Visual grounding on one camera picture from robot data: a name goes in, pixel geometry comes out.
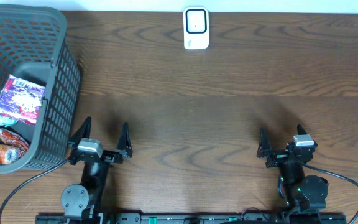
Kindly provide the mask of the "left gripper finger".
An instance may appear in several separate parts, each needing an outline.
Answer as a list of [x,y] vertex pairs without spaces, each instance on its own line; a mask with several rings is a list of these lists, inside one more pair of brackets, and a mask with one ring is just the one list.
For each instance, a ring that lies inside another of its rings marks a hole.
[[117,143],[119,152],[132,152],[132,145],[129,137],[129,124],[125,122],[122,127],[122,132]]
[[88,116],[79,129],[68,139],[69,146],[77,146],[83,138],[89,138],[91,132],[91,117]]

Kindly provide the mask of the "orange snack bar wrapper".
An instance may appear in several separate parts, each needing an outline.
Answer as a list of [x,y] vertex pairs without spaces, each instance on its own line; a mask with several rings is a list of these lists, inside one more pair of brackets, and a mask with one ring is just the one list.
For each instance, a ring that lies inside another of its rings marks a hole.
[[18,147],[22,152],[27,152],[30,145],[19,134],[5,128],[0,128],[0,140],[7,145]]

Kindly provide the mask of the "purple white snack package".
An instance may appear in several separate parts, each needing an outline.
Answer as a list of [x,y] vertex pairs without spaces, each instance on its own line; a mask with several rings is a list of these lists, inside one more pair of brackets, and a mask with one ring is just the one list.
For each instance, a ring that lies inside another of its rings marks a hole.
[[44,86],[9,75],[0,93],[0,115],[33,126],[44,94]]

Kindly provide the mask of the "teal snack packet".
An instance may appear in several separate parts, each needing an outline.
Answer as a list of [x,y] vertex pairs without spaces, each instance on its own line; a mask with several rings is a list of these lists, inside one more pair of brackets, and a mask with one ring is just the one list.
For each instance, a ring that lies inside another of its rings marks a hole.
[[0,115],[0,126],[9,127],[16,123],[17,121],[15,119]]

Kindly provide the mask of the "small orange tissue pack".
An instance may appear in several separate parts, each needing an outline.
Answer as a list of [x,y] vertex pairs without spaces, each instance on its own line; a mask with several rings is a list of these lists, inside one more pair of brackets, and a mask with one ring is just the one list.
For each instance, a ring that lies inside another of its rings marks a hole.
[[20,158],[21,151],[18,147],[0,144],[0,164],[12,164]]

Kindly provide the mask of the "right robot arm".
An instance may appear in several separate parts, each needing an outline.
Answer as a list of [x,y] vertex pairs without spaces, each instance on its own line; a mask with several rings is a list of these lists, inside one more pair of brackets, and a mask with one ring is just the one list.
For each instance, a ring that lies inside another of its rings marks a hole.
[[280,150],[273,149],[267,132],[260,130],[257,157],[266,160],[266,167],[279,168],[279,192],[296,212],[318,212],[326,208],[328,181],[317,175],[306,176],[303,170],[313,159],[317,146],[300,124],[291,142]]

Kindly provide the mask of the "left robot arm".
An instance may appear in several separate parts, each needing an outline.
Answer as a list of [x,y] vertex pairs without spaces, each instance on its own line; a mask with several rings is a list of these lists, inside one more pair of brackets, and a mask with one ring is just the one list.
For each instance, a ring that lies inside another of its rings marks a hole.
[[63,223],[105,223],[100,203],[108,171],[114,163],[122,164],[133,154],[128,123],[123,124],[114,150],[107,150],[101,141],[91,139],[90,132],[91,117],[87,117],[68,140],[71,147],[68,162],[75,165],[83,161],[84,167],[80,183],[72,184],[62,192]]

